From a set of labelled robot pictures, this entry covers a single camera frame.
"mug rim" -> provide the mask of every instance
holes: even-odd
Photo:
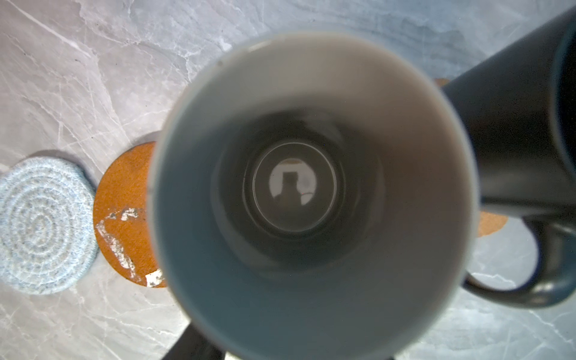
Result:
[[[562,168],[566,171],[566,174],[572,181],[576,181],[576,154],[574,153],[573,149],[569,145],[569,142],[566,141],[566,138],[572,134],[565,134],[568,130],[573,131],[573,126],[571,127],[568,124],[564,123],[568,121],[567,119],[561,119],[560,115],[560,107],[561,107],[561,77],[566,66],[566,61],[569,52],[570,46],[576,44],[576,20],[574,20],[568,30],[563,35],[560,44],[558,45],[558,49],[554,54],[554,58],[552,59],[552,74],[549,80],[549,86],[551,90],[551,101],[550,107],[551,112],[548,118],[550,123],[551,129],[551,136],[554,144],[558,148],[559,158],[562,163]]]
[[[466,169],[465,172],[467,174],[467,184],[468,184],[468,200],[471,205],[470,210],[470,217],[468,219],[468,237],[464,239],[466,241],[466,246],[464,246],[465,251],[462,253],[461,258],[461,266],[460,266],[460,273],[457,276],[453,277],[451,289],[447,292],[444,299],[442,299],[442,303],[437,306],[437,311],[434,314],[431,314],[428,319],[425,319],[420,325],[419,334],[416,336],[412,336],[412,341],[421,337],[423,333],[432,325],[434,324],[437,319],[440,317],[441,314],[446,310],[446,308],[451,303],[452,299],[454,298],[460,284],[464,280],[465,277],[465,267],[466,264],[469,262],[472,256],[472,248],[474,244],[474,240],[476,238],[476,232],[478,227],[479,221],[479,203],[480,203],[480,194],[479,194],[479,180],[478,180],[478,171],[476,168],[476,161],[475,156],[472,150],[472,144],[468,137],[468,134],[464,128],[464,125],[460,121],[456,111],[452,107],[451,103],[449,102],[448,98],[444,95],[442,90],[434,84],[434,82],[425,75],[421,70],[417,69],[407,60],[402,59],[392,51],[387,50],[382,45],[376,43],[375,41],[371,41],[366,39],[364,36],[360,37],[349,31],[324,31],[324,30],[317,30],[317,29],[304,29],[298,31],[289,31],[289,32],[282,32],[282,33],[269,33],[264,36],[257,37],[252,40],[248,40],[243,44],[233,47],[230,52],[224,53],[219,58],[215,59],[207,65],[204,69],[198,72],[197,76],[194,80],[188,84],[184,92],[180,95],[179,99],[173,105],[171,111],[168,113],[164,126],[162,128],[160,138],[157,141],[157,144],[154,149],[153,158],[151,161],[150,169],[149,169],[149,177],[148,177],[148,184],[147,184],[147,211],[150,214],[151,221],[148,222],[148,227],[150,230],[150,237],[151,243],[153,245],[154,253],[157,257],[158,262],[160,265],[163,265],[166,261],[166,254],[162,250],[162,246],[160,245],[160,241],[158,240],[158,232],[156,226],[156,214],[154,212],[155,208],[155,197],[156,197],[156,184],[158,183],[158,178],[160,171],[162,169],[162,163],[165,158],[165,154],[168,150],[168,146],[170,143],[170,139],[173,138],[176,132],[176,124],[180,122],[183,118],[185,110],[187,109],[187,105],[202,91],[202,89],[210,83],[210,81],[216,77],[219,73],[223,72],[226,68],[227,64],[235,63],[238,61],[242,61],[242,58],[252,52],[256,51],[260,48],[266,47],[269,44],[282,42],[287,39],[290,40],[298,40],[299,37],[310,37],[314,36],[317,38],[326,38],[326,39],[334,39],[339,38],[342,40],[347,40],[356,43],[362,43],[365,46],[371,48],[375,54],[379,53],[379,56],[386,57],[388,59],[393,60],[394,66],[403,66],[405,70],[408,70],[410,74],[425,88],[426,93],[433,98],[433,100],[442,105],[444,110],[444,114],[442,115],[450,121],[452,125],[452,131],[458,137],[458,142],[460,145],[460,149],[464,152],[462,154],[463,158],[465,159]],[[215,345],[224,349],[225,351],[229,351],[234,355],[238,355],[240,358],[244,359],[264,359],[261,355],[254,353],[250,349],[247,349],[242,346],[242,344],[238,344],[235,340],[228,338],[225,334],[219,332],[216,327],[213,327],[209,321],[207,321],[201,314],[200,311],[194,309],[193,306],[190,306],[187,301],[184,300],[186,297],[184,295],[184,291],[179,288],[177,282],[172,283],[170,279],[172,276],[169,274],[170,271],[165,271],[166,281],[169,284],[168,289],[174,295],[175,299],[177,300],[178,304],[184,310],[184,312],[189,315],[192,319],[191,322],[193,325],[206,337],[213,342]],[[372,360],[382,356],[390,356],[392,354],[381,354],[382,348],[378,348],[372,352],[367,351],[362,355],[356,357],[356,359],[366,359]]]

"coaster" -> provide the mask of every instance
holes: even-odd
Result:
[[[478,224],[478,237],[497,232],[506,225],[508,217],[504,215],[480,212],[480,224]]]
[[[78,281],[98,245],[90,225],[94,189],[75,164],[31,157],[0,179],[0,278],[27,294]]]
[[[146,180],[154,142],[120,155],[106,170],[94,199],[94,233],[120,275],[147,287],[165,287],[146,224]]]

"black mug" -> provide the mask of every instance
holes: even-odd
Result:
[[[470,274],[464,288],[522,308],[566,299],[576,288],[576,7],[443,90],[472,141],[483,208],[523,217],[539,249],[519,288]]]

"crocheted coaster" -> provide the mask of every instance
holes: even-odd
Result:
[[[27,294],[76,283],[96,257],[94,189],[82,169],[32,157],[0,178],[0,278]]]

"worn label residue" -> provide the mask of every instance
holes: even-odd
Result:
[[[124,253],[124,247],[122,246],[120,241],[118,241],[118,239],[116,239],[114,236],[112,236],[106,231],[106,227],[104,226],[104,220],[100,220],[100,222],[96,224],[96,230],[98,230],[100,235],[102,235],[102,238],[104,239],[104,241],[106,241],[106,244],[108,244],[108,247],[114,253],[120,265],[123,268],[130,270],[130,278],[132,279],[136,278],[136,267],[134,266],[134,263],[132,262],[130,257],[128,257]]]
[[[133,208],[133,207],[127,208],[126,210],[122,211],[122,216],[120,217],[120,220],[127,221],[129,216],[133,217],[133,218],[137,218],[138,217],[138,210],[136,210],[136,208]]]
[[[162,275],[162,270],[158,269],[146,275],[146,286],[158,286],[163,280],[164,276]]]

